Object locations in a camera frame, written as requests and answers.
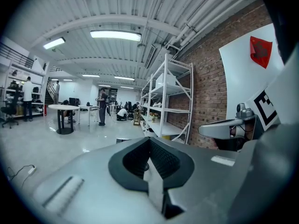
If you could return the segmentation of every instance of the glossy floor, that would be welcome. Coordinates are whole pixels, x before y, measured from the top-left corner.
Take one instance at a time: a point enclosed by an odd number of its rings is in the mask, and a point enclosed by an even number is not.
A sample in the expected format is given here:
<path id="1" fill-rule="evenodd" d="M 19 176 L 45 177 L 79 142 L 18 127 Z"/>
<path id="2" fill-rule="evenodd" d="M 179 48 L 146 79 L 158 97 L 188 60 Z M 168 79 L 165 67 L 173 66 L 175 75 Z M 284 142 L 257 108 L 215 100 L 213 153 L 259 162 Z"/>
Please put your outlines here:
<path id="1" fill-rule="evenodd" d="M 95 116 L 90 118 L 88 112 L 81 112 L 80 124 L 74 125 L 74 132 L 59 135 L 57 129 L 57 112 L 48 109 L 45 117 L 34 117 L 32 122 L 19 120 L 19 125 L 0 127 L 1 161 L 7 170 L 11 167 L 17 172 L 25 165 L 33 164 L 36 172 L 23 185 L 23 190 L 31 194 L 34 187 L 44 178 L 84 152 L 113 145 L 116 138 L 134 139 L 144 137 L 140 126 L 134 126 L 131 121 L 116 122 L 106 116 L 106 125 L 98 126 Z M 30 167 L 25 167 L 13 179 L 21 186 L 27 177 Z"/>

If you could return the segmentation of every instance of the man in black shirt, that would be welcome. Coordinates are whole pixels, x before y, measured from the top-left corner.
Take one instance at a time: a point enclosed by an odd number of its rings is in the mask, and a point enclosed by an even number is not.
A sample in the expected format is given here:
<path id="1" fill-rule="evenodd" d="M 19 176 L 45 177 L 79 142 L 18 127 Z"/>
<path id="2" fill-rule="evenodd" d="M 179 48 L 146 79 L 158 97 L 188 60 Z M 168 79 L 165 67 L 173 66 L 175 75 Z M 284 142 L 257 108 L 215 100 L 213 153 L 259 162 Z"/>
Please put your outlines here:
<path id="1" fill-rule="evenodd" d="M 99 117 L 100 117 L 100 123 L 99 126 L 105 125 L 105 112 L 106 112 L 106 98 L 107 94 L 105 93 L 105 89 L 100 89 L 100 98 L 98 101 L 100 102 L 100 111 L 99 111 Z"/>

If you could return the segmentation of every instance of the power adapter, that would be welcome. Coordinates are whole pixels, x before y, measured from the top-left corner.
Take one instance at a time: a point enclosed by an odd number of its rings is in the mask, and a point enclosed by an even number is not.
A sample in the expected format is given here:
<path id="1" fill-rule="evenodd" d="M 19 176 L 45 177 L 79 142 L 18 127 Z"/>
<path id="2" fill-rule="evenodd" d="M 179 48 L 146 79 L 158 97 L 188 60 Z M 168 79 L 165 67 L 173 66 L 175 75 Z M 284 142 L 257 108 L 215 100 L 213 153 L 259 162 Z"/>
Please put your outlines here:
<path id="1" fill-rule="evenodd" d="M 36 166 L 32 165 L 32 168 L 28 171 L 28 176 L 33 175 L 33 173 L 36 171 Z"/>

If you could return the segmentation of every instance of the desk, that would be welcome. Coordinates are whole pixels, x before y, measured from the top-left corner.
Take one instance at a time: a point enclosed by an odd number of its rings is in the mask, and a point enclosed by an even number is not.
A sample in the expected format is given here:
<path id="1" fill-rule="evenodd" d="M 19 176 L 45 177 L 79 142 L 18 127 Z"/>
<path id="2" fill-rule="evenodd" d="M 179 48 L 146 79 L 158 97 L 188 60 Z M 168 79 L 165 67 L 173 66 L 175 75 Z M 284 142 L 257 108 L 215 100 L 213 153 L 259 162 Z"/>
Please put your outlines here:
<path id="1" fill-rule="evenodd" d="M 97 114 L 96 114 L 96 116 L 97 116 L 97 121 L 99 121 L 99 106 L 97 106 L 97 105 L 94 105 L 94 106 L 86 106 L 86 105 L 79 105 L 79 115 L 78 115 L 78 119 L 79 119 L 79 121 L 78 121 L 78 124 L 80 124 L 80 110 L 81 109 L 87 109 L 88 110 L 88 126 L 90 126 L 90 110 L 92 110 L 92 109 L 97 109 L 98 110 L 98 112 L 97 112 Z"/>
<path id="2" fill-rule="evenodd" d="M 74 110 L 78 110 L 79 107 L 77 106 L 72 106 L 72 105 L 49 105 L 50 109 L 53 110 L 57 110 L 57 119 L 58 119 L 58 130 L 56 130 L 56 132 L 58 134 L 70 134 L 72 132 L 74 132 L 74 128 L 73 128 L 73 111 Z M 70 115 L 71 115 L 71 127 L 70 128 L 65 128 L 64 127 L 64 110 L 70 110 Z"/>
<path id="3" fill-rule="evenodd" d="M 116 107 L 117 107 L 117 105 L 110 105 L 110 112 L 112 115 L 113 115 L 113 110 L 114 110 L 114 113 L 116 113 Z"/>

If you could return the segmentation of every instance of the ceiling light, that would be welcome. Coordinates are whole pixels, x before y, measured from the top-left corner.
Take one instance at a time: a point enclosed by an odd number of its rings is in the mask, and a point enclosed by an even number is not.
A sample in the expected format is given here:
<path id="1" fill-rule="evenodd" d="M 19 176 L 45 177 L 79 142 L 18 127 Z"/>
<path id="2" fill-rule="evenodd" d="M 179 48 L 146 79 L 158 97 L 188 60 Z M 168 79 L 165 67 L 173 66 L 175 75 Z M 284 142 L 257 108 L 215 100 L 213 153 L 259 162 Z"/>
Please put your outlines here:
<path id="1" fill-rule="evenodd" d="M 140 42 L 141 34 L 135 32 L 126 32 L 126 31 L 107 31 L 107 30 L 95 30 L 91 31 L 90 35 L 92 38 L 119 38 L 119 39 L 127 39 L 136 42 Z"/>
<path id="2" fill-rule="evenodd" d="M 123 79 L 123 80 L 132 80 L 132 81 L 135 81 L 134 78 L 128 78 L 128 77 L 114 77 L 116 79 Z"/>
<path id="3" fill-rule="evenodd" d="M 55 41 L 52 41 L 52 42 L 49 42 L 48 44 L 45 44 L 43 47 L 45 49 L 49 49 L 49 48 L 52 48 L 52 47 L 55 47 L 55 46 L 58 46 L 62 43 L 65 43 L 65 39 L 63 37 L 60 37 L 58 38 L 57 40 Z"/>
<path id="4" fill-rule="evenodd" d="M 87 75 L 87 74 L 84 74 L 82 76 L 84 76 L 84 77 L 100 77 L 99 75 Z"/>
<path id="5" fill-rule="evenodd" d="M 121 86 L 121 88 L 134 89 L 133 87 L 126 87 L 126 86 Z"/>

